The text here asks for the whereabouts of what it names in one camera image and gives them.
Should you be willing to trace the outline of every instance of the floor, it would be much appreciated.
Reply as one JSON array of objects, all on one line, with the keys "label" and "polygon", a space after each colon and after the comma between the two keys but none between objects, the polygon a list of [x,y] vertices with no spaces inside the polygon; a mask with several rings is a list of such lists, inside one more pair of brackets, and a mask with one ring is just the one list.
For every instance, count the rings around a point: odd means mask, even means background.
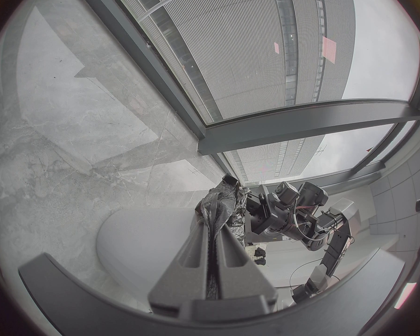
[{"label": "floor", "polygon": [[194,206],[223,176],[83,0],[26,0],[0,39],[0,267],[50,335],[17,268],[41,252],[144,309],[106,272],[95,239],[135,206]]}]

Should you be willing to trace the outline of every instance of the robotic arm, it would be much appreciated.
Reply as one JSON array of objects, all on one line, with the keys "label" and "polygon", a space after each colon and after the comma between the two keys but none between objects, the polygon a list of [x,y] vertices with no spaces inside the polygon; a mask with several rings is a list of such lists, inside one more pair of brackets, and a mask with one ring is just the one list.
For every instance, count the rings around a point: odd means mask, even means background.
[{"label": "robotic arm", "polygon": [[300,240],[311,251],[325,246],[333,235],[320,265],[314,268],[307,283],[293,290],[292,298],[296,303],[301,302],[328,287],[351,239],[360,229],[358,208],[352,201],[341,199],[328,212],[316,217],[317,209],[328,200],[325,190],[316,185],[304,182],[296,190],[282,182],[274,193],[269,193],[264,185],[260,188],[262,193],[250,194],[247,198],[252,232],[286,235]]}]

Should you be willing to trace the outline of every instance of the pink rectangle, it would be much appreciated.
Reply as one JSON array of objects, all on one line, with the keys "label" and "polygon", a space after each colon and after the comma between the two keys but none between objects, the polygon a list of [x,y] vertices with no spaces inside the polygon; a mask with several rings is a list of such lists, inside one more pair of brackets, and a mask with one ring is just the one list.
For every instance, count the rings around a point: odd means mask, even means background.
[{"label": "pink rectangle", "polygon": [[331,62],[336,61],[336,42],[329,38],[323,37],[322,39],[322,56]]}]

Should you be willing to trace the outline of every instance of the black cable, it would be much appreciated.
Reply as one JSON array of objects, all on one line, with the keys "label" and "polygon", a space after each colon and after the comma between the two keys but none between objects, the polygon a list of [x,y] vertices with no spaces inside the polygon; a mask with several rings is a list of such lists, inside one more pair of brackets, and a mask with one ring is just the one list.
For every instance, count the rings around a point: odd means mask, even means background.
[{"label": "black cable", "polygon": [[313,260],[313,261],[308,261],[308,262],[306,262],[305,264],[303,264],[303,265],[301,265],[301,266],[299,266],[296,270],[294,270],[293,272],[292,272],[292,274],[291,274],[291,276],[289,277],[289,288],[291,288],[291,290],[292,291],[294,291],[295,289],[293,289],[292,287],[291,287],[291,277],[294,275],[294,273],[297,271],[297,270],[299,270],[302,266],[305,266],[306,264],[311,264],[311,263],[313,263],[313,262],[315,262],[315,261],[319,261],[319,260],[322,260],[323,258],[320,258],[320,259],[317,259],[317,260]]}]

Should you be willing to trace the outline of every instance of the curved gray bar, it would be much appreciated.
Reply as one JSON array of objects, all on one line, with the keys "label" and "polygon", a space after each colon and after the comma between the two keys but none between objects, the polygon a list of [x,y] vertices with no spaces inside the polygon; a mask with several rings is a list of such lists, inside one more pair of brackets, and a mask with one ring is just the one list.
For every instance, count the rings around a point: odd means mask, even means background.
[{"label": "curved gray bar", "polygon": [[307,302],[262,317],[212,324],[147,315],[119,305],[79,281],[49,254],[21,266],[19,274],[38,307],[65,336],[354,336],[381,306],[402,268],[403,261],[378,249],[341,282]]}]

